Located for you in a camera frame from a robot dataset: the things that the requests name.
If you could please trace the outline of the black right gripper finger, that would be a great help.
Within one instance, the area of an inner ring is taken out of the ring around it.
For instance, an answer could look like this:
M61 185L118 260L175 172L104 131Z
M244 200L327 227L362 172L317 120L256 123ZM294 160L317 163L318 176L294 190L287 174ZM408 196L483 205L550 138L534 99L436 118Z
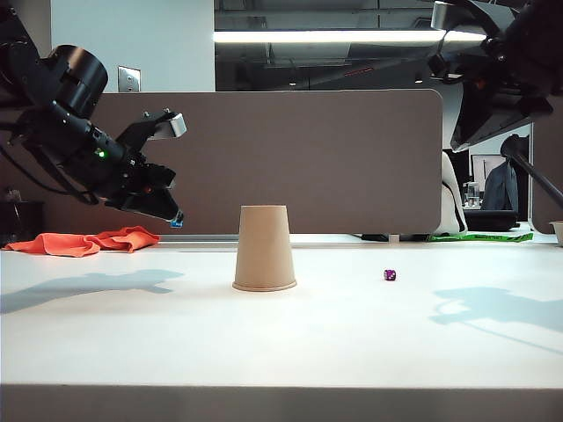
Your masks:
M519 90L465 82L450 146L456 152L469 149L529 123L534 112L535 99Z

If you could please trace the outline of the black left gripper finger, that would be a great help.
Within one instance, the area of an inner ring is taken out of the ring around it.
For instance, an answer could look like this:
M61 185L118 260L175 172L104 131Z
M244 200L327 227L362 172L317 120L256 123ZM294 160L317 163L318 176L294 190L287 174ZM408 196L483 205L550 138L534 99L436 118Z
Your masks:
M148 215L167 221L171 226L182 226L184 214L168 189L156 189L150 193L127 194L115 202L120 211Z

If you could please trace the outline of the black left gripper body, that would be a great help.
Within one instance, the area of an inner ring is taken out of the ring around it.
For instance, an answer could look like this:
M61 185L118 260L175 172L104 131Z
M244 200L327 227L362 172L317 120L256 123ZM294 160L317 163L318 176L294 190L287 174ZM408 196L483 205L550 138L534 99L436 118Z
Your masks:
M150 193L156 189L168 189L171 193L176 176L175 171L162 164L149 163L139 151L126 149L119 155L106 151L104 166L104 204L107 207L115 207L115 202L127 194Z

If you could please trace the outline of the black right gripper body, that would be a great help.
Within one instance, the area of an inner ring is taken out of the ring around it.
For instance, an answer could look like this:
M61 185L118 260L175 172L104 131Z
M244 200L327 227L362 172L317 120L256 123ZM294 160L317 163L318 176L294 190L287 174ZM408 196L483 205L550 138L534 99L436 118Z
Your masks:
M462 84L462 117L518 113L524 117L552 113L554 51L531 40L492 38L480 54L434 53L431 76L443 84Z

